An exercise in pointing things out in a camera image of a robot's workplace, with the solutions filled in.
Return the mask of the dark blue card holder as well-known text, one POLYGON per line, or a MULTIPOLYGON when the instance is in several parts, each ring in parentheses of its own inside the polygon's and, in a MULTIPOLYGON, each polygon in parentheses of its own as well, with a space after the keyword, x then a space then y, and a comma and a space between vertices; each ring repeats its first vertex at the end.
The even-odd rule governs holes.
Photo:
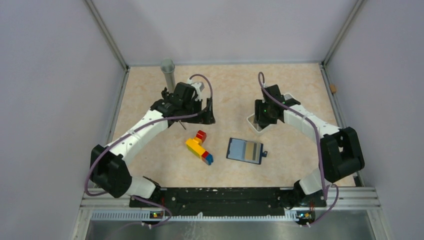
POLYGON ((260 165, 262 159, 267 156, 268 151, 264 150, 264 144, 261 142, 233 137, 229 139, 226 152, 226 158, 229 160, 260 165))

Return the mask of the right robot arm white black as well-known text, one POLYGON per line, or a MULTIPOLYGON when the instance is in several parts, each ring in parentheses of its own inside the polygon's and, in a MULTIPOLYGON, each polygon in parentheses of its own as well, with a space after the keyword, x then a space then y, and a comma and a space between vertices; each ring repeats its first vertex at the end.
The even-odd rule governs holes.
POLYGON ((281 94, 278 85, 262 90, 262 99, 254 102, 253 125, 259 132, 281 121, 291 125, 318 146, 318 168, 294 184, 293 200, 307 206, 314 193, 324 190, 365 167, 360 141, 352 127, 332 125, 302 106, 289 93, 281 94))

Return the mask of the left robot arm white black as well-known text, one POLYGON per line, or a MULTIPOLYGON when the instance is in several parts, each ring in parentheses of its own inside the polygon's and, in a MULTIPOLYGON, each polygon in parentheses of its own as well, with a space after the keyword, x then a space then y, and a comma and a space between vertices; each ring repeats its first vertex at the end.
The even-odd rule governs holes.
POLYGON ((120 138, 92 149, 88 179, 114 198, 135 195, 147 206, 156 206, 161 198, 158 183, 147 177, 132 176, 128 166, 148 142, 175 122, 215 123, 212 97, 202 107, 204 88, 203 82, 189 80, 177 83, 173 92, 164 89, 161 99, 120 138))

